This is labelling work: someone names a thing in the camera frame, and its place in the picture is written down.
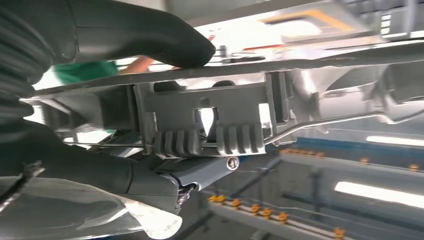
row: metal wire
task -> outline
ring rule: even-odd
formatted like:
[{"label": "metal wire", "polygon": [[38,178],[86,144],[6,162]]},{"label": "metal wire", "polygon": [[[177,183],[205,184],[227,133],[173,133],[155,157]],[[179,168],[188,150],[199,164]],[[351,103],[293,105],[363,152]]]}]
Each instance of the metal wire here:
[{"label": "metal wire", "polygon": [[341,123],[346,121],[352,121],[352,120],[359,120],[359,119],[367,119],[367,118],[380,118],[380,120],[386,124],[400,124],[406,121],[409,121],[412,118],[417,117],[418,115],[424,114],[424,110],[415,113],[414,115],[410,115],[408,117],[403,117],[400,119],[392,120],[390,117],[388,117],[385,112],[383,111],[372,111],[367,113],[360,113],[360,114],[353,114],[348,116],[338,116],[333,118],[327,118],[327,119],[321,119],[321,120],[314,120],[314,121],[306,121],[299,124],[296,124],[292,127],[287,128],[286,130],[280,132],[279,134],[269,137],[264,140],[265,145],[272,144],[275,141],[278,141],[298,130],[310,128],[310,127],[316,127],[326,124],[335,124],[335,123]]},{"label": "metal wire", "polygon": [[21,196],[22,190],[28,183],[42,173],[45,169],[41,162],[37,161],[24,167],[22,175],[3,195],[0,196],[0,213],[3,212],[11,203]]},{"label": "metal wire", "polygon": [[91,147],[99,148],[144,148],[144,144],[125,144],[125,143],[86,143],[86,142],[75,142],[75,141],[65,141],[65,144],[69,145],[87,145]]}]

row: metal screw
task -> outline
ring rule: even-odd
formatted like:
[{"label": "metal screw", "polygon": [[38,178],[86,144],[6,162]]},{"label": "metal screw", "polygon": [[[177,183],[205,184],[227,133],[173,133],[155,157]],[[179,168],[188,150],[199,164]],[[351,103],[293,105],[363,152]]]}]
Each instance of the metal screw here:
[{"label": "metal screw", "polygon": [[232,156],[227,158],[226,160],[226,167],[231,171],[238,169],[239,165],[240,165],[240,160],[238,157]]},{"label": "metal screw", "polygon": [[183,203],[185,203],[188,199],[190,198],[190,195],[188,193],[181,195],[178,197],[178,199],[176,200],[176,203],[178,205],[182,205]]}]

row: person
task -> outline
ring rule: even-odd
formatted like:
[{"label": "person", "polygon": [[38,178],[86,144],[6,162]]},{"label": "person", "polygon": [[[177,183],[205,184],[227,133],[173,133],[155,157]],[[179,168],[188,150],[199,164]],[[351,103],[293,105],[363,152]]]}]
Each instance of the person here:
[{"label": "person", "polygon": [[59,64],[54,66],[53,71],[63,85],[70,85],[114,75],[144,73],[153,62],[153,59],[141,56],[121,71],[114,61]]}]

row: green shirt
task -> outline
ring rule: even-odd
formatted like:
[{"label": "green shirt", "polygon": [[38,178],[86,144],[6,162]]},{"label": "green shirt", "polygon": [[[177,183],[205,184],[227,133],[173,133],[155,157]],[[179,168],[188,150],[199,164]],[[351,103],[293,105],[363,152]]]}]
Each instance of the green shirt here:
[{"label": "green shirt", "polygon": [[64,85],[114,76],[119,73],[114,61],[59,64],[54,66],[54,71]]}]

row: plastic cover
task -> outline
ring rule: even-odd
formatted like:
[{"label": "plastic cover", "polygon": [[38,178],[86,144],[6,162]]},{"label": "plastic cover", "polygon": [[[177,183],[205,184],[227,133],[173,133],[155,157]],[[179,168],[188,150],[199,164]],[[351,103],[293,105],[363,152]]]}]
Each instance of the plastic cover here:
[{"label": "plastic cover", "polygon": [[[17,179],[0,177],[0,193]],[[0,239],[84,240],[142,230],[152,239],[166,239],[182,222],[177,215],[91,185],[34,178],[0,214]]]}]

